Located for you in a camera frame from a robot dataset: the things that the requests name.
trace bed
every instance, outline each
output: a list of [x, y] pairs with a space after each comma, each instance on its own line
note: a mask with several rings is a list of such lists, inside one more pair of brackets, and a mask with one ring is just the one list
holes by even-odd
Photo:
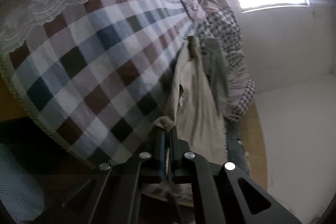
[[146, 141], [188, 35], [221, 40], [231, 79], [225, 118], [238, 121], [251, 104], [254, 82], [225, 0], [0, 0], [0, 10], [9, 90], [92, 168], [125, 162]]

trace light blue fabric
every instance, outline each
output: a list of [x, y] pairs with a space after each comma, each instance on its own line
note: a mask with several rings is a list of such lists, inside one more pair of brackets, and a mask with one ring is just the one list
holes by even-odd
[[30, 223], [44, 209], [43, 190], [3, 144], [0, 144], [0, 200], [18, 224]]

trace checkered fabric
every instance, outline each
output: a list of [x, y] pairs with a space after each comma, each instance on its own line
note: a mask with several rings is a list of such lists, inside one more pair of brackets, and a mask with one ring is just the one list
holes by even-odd
[[[236, 18], [226, 0], [181, 0], [199, 35], [220, 38], [223, 50], [227, 54], [229, 74], [247, 71], [242, 50], [242, 38]], [[246, 112], [253, 98], [255, 85], [247, 78], [239, 88], [242, 95], [234, 100], [232, 111], [226, 118], [237, 121]]]
[[125, 162], [162, 115], [193, 24], [180, 0], [89, 0], [4, 61], [31, 114], [94, 164]]

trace wooden floor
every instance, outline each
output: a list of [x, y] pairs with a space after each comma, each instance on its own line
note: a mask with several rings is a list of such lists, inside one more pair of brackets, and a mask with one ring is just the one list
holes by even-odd
[[267, 190], [267, 161], [263, 131], [255, 103], [241, 120], [241, 140], [249, 153], [252, 179]]
[[0, 122], [25, 116], [27, 114], [0, 77]]

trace fabric fold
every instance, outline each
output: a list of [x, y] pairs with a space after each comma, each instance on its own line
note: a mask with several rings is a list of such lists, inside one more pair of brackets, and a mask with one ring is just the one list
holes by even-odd
[[181, 0], [199, 37], [217, 38], [226, 54], [228, 99], [220, 101], [225, 118], [238, 121], [251, 104], [255, 85], [250, 78], [242, 49], [242, 36], [226, 0]]
[[154, 125], [189, 143], [190, 149], [208, 161], [227, 161], [225, 127], [218, 115], [208, 79], [203, 71], [198, 38], [189, 36], [179, 53], [164, 116]]

